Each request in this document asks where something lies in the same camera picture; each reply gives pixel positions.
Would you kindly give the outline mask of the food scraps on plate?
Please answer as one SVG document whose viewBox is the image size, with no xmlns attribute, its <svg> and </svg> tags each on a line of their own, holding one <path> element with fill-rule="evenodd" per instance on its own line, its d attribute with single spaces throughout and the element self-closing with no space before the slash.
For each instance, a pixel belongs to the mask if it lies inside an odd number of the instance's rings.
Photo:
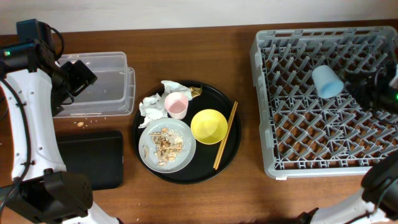
<svg viewBox="0 0 398 224">
<path fill-rule="evenodd" d="M 174 129 L 162 128 L 161 131 L 150 133 L 149 136 L 155 144 L 154 155 L 158 159 L 158 166 L 176 160 L 183 149 L 183 139 Z"/>
</svg>

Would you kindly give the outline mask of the wooden chopstick outer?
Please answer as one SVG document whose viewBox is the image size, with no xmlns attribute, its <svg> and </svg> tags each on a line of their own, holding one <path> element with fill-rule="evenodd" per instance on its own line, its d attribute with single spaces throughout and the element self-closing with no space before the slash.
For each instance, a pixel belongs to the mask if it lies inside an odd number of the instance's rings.
<svg viewBox="0 0 398 224">
<path fill-rule="evenodd" d="M 232 108 L 232 110 L 231 110 L 230 116 L 229 116 L 228 128 L 227 128 L 226 135 L 225 135 L 225 137 L 221 140 L 221 143 L 220 143 L 220 146 L 219 146 L 219 149 L 218 149 L 218 153 L 217 153 L 217 155 L 216 155 L 216 159 L 215 159 L 215 162 L 214 162 L 214 164 L 213 164 L 214 170 L 217 170 L 218 167 L 219 167 L 219 165 L 220 165 L 221 158 L 222 158 L 222 156 L 223 156 L 224 148 L 225 148 L 226 142 L 227 142 L 227 140 L 228 140 L 229 133 L 230 133 L 230 131 L 231 131 L 231 126 L 232 126 L 232 123 L 233 123 L 233 120 L 234 120 L 234 116 L 235 116 L 235 114 L 236 114 L 236 109 L 237 109 L 237 107 L 238 107 L 238 102 L 235 101 L 235 102 L 234 102 L 234 105 L 233 105 L 233 108 Z"/>
</svg>

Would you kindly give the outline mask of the light blue cup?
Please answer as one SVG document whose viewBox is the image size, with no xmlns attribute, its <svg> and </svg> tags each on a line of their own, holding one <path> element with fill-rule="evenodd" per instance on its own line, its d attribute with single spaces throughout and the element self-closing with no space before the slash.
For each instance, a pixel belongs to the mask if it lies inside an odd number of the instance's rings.
<svg viewBox="0 0 398 224">
<path fill-rule="evenodd" d="M 320 98 L 332 98 L 340 94 L 344 88 L 344 83 L 327 65 L 315 68 L 312 72 L 312 80 Z"/>
</svg>

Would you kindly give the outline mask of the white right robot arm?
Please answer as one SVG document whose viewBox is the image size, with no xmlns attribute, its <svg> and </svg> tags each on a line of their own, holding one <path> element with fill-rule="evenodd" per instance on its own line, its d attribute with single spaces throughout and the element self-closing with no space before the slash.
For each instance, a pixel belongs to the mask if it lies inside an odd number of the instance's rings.
<svg viewBox="0 0 398 224">
<path fill-rule="evenodd" d="M 347 92 L 378 122 L 397 127 L 382 119 L 380 110 L 397 114 L 397 62 L 385 61 L 375 72 L 345 76 Z M 397 152 L 368 170 L 361 189 L 346 200 L 328 208 L 301 213 L 293 223 L 375 223 L 397 220 Z"/>
</svg>

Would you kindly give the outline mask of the pink cup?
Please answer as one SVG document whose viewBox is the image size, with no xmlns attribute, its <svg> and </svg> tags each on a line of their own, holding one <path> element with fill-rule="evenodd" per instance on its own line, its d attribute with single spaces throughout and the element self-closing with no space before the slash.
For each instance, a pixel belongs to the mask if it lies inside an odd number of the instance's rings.
<svg viewBox="0 0 398 224">
<path fill-rule="evenodd" d="M 188 98 L 183 93 L 171 93 L 166 97 L 164 105 L 171 118 L 184 119 L 188 109 Z"/>
</svg>

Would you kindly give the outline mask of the crumpled white napkin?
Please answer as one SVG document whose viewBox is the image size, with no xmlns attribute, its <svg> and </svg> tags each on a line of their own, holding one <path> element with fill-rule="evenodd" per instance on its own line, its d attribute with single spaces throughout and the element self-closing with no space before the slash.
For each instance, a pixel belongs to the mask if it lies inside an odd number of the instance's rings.
<svg viewBox="0 0 398 224">
<path fill-rule="evenodd" d="M 187 97 L 188 101 L 192 100 L 192 92 L 189 87 L 170 80 L 162 80 L 161 84 L 164 86 L 164 93 L 162 95 L 156 93 L 155 95 L 145 97 L 139 103 L 139 112 L 144 117 L 144 121 L 139 125 L 139 128 L 146 128 L 153 121 L 167 117 L 164 102 L 169 94 L 174 92 L 182 93 Z"/>
</svg>

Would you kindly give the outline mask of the black rectangular bin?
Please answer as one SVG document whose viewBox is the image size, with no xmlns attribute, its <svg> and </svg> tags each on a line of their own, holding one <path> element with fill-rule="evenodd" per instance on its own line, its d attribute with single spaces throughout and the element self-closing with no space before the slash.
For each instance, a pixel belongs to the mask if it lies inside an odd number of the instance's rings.
<svg viewBox="0 0 398 224">
<path fill-rule="evenodd" d="M 57 137 L 67 171 L 85 175 L 93 190 L 116 189 L 124 181 L 124 144 L 119 131 Z"/>
</svg>

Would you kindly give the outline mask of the grey dishwasher rack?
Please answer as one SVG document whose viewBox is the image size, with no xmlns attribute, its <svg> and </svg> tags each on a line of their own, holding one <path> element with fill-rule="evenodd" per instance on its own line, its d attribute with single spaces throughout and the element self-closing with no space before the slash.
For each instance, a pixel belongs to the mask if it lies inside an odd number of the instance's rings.
<svg viewBox="0 0 398 224">
<path fill-rule="evenodd" d="M 365 111 L 347 92 L 317 95 L 312 72 L 380 71 L 395 57 L 390 26 L 261 30 L 250 50 L 264 172 L 282 180 L 363 175 L 397 150 L 397 116 Z"/>
</svg>

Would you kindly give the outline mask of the yellow bowl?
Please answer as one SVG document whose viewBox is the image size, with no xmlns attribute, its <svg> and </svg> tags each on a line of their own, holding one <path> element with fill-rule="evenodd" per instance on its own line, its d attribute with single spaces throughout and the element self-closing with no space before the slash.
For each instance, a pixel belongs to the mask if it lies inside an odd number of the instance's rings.
<svg viewBox="0 0 398 224">
<path fill-rule="evenodd" d="M 220 142 L 226 135 L 228 122 L 217 110 L 199 111 L 191 120 L 190 129 L 194 138 L 206 145 Z"/>
</svg>

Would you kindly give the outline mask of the round black tray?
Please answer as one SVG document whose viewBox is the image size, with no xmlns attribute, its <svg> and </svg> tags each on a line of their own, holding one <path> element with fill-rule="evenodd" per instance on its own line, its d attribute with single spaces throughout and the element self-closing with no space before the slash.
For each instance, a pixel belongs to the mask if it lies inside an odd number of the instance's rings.
<svg viewBox="0 0 398 224">
<path fill-rule="evenodd" d="M 201 95 L 189 102 L 187 116 L 183 119 L 183 122 L 187 125 L 191 123 L 196 113 L 205 109 L 217 110 L 226 117 L 230 115 L 233 103 L 221 91 L 201 82 L 182 81 L 181 84 L 187 87 L 202 87 Z M 175 184 L 196 184 L 203 182 L 217 176 L 229 166 L 239 149 L 241 136 L 241 122 L 239 115 L 236 113 L 217 170 L 213 168 L 213 164 L 219 149 L 219 144 L 206 145 L 200 142 L 196 142 L 196 150 L 193 159 L 182 170 L 170 174 L 163 174 L 152 170 L 146 164 L 144 167 L 155 176 Z"/>
</svg>

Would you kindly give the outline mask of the grey plate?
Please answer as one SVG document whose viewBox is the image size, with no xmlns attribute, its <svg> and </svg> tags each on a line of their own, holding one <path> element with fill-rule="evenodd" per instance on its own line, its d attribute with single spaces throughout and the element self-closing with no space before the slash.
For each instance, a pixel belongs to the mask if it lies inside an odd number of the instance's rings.
<svg viewBox="0 0 398 224">
<path fill-rule="evenodd" d="M 170 174 L 189 165 L 195 155 L 196 140 L 186 123 L 164 118 L 143 130 L 138 151 L 139 158 L 148 169 Z"/>
</svg>

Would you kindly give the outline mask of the gold foil wrapper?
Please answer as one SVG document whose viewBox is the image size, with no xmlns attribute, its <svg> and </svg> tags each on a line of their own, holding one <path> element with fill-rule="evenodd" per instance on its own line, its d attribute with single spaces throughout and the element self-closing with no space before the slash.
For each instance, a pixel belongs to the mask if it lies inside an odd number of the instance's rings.
<svg viewBox="0 0 398 224">
<path fill-rule="evenodd" d="M 196 98 L 202 94 L 203 87 L 202 86 L 201 87 L 191 86 L 190 91 L 191 91 L 192 98 Z"/>
</svg>

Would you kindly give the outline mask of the clear plastic bin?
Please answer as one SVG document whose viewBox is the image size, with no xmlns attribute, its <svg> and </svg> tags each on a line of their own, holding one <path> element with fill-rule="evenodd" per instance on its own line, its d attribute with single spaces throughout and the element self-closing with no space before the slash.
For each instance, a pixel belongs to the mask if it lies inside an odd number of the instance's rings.
<svg viewBox="0 0 398 224">
<path fill-rule="evenodd" d="M 65 54 L 58 60 L 82 61 L 96 76 L 97 81 L 75 97 L 75 102 L 65 105 L 57 118 L 127 116 L 134 108 L 135 71 L 127 65 L 124 52 L 95 52 Z"/>
</svg>

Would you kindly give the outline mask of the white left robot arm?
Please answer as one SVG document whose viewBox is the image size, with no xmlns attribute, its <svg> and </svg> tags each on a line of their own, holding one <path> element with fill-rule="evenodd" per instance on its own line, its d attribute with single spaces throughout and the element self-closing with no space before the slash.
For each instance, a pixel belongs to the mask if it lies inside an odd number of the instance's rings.
<svg viewBox="0 0 398 224">
<path fill-rule="evenodd" d="M 53 117 L 65 100 L 94 84 L 81 61 L 58 63 L 57 30 L 37 19 L 16 24 L 18 43 L 1 48 L 1 88 L 14 146 L 12 184 L 1 188 L 1 207 L 32 223 L 118 223 L 93 200 L 89 180 L 68 172 Z"/>
</svg>

